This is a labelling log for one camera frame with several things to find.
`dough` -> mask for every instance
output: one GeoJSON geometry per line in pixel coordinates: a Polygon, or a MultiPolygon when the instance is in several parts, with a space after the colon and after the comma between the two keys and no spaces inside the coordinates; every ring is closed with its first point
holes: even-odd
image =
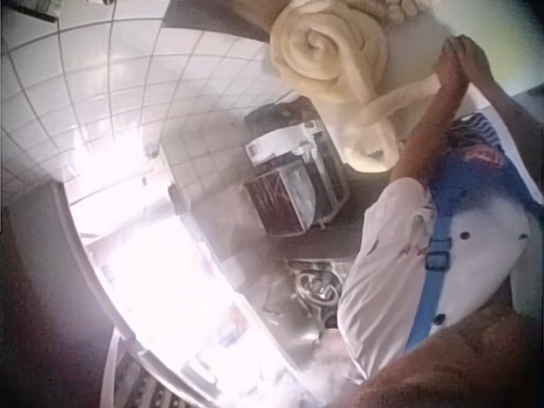
{"type": "Polygon", "coordinates": [[[392,4],[388,7],[388,17],[395,24],[402,24],[405,22],[405,12],[402,11],[402,7],[398,4],[392,4]]]}
{"type": "Polygon", "coordinates": [[[293,1],[272,26],[270,52],[281,76],[299,93],[328,104],[360,105],[344,124],[339,144],[344,161],[364,173],[385,172],[399,159],[388,116],[439,88],[432,75],[379,97],[376,85],[388,57],[383,29],[337,0],[293,1]],[[361,148],[367,138],[379,141],[381,157],[361,148]]]}
{"type": "Polygon", "coordinates": [[[413,0],[402,0],[402,9],[408,17],[417,16],[417,6],[413,0]]]}

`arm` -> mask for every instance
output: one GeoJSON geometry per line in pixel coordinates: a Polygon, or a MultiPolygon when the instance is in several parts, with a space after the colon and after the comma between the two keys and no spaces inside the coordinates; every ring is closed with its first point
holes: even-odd
{"type": "Polygon", "coordinates": [[[453,47],[468,80],[493,105],[513,136],[530,176],[542,191],[542,124],[495,81],[487,56],[476,42],[460,36],[453,41],[453,47]]]}
{"type": "Polygon", "coordinates": [[[448,149],[446,131],[461,106],[468,87],[451,40],[446,40],[442,48],[436,73],[441,88],[408,138],[391,174],[391,182],[407,177],[417,180],[424,187],[427,186],[436,161],[448,149]]]}

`button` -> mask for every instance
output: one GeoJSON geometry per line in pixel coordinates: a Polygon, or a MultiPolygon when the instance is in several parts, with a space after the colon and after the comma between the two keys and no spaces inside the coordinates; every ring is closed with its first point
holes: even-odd
{"type": "Polygon", "coordinates": [[[437,314],[434,317],[433,324],[435,324],[436,326],[442,326],[444,322],[445,322],[445,314],[443,313],[437,314]]]}

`red logo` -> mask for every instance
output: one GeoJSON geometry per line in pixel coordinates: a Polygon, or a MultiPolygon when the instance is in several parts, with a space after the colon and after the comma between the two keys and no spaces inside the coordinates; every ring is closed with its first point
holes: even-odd
{"type": "Polygon", "coordinates": [[[476,146],[465,151],[466,162],[485,162],[493,167],[504,166],[504,156],[488,146],[476,146]]]}

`hand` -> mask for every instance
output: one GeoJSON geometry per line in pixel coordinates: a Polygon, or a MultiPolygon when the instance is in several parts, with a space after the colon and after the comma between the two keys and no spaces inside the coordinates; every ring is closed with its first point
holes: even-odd
{"type": "Polygon", "coordinates": [[[453,39],[444,41],[442,52],[435,67],[436,75],[438,75],[440,85],[444,90],[464,94],[467,92],[468,79],[461,67],[461,62],[457,58],[452,42],[453,39]]]}
{"type": "Polygon", "coordinates": [[[495,82],[485,51],[472,38],[459,36],[451,44],[465,75],[476,88],[485,88],[495,82]]]}

